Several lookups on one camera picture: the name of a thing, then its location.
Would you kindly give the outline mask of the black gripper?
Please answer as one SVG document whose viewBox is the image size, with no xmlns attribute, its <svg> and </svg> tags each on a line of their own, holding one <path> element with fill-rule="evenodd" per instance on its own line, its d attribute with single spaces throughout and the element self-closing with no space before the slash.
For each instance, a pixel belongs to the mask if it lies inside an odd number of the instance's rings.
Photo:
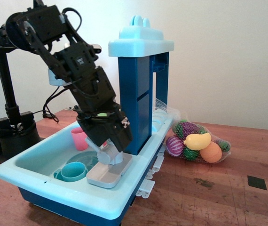
<svg viewBox="0 0 268 226">
<path fill-rule="evenodd" d="M 74 111 L 77 122 L 90 140 L 101 146 L 108 139 L 119 152 L 125 151 L 133 140 L 130 121 L 114 99 L 115 91 L 102 67 L 88 70 L 70 69 L 64 72 L 64 80 L 70 82 L 70 91 L 77 102 Z M 99 113 L 108 113 L 107 131 L 102 124 L 95 123 Z"/>
</svg>

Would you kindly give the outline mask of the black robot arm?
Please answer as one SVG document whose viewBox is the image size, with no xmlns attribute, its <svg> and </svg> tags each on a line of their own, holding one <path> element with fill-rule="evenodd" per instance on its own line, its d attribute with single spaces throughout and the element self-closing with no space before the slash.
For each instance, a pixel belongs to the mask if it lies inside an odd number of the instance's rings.
<svg viewBox="0 0 268 226">
<path fill-rule="evenodd" d="M 66 83 L 77 102 L 77 121 L 97 146 L 111 140 L 119 152 L 125 151 L 133 136 L 105 71 L 95 65 L 100 50 L 78 35 L 65 12 L 36 0 L 33 8 L 11 15 L 0 28 L 0 79 L 7 113 L 0 119 L 4 160 L 40 141 L 33 113 L 20 113 L 16 103 L 7 61 L 7 53 L 15 49 L 39 55 L 55 78 Z"/>
</svg>

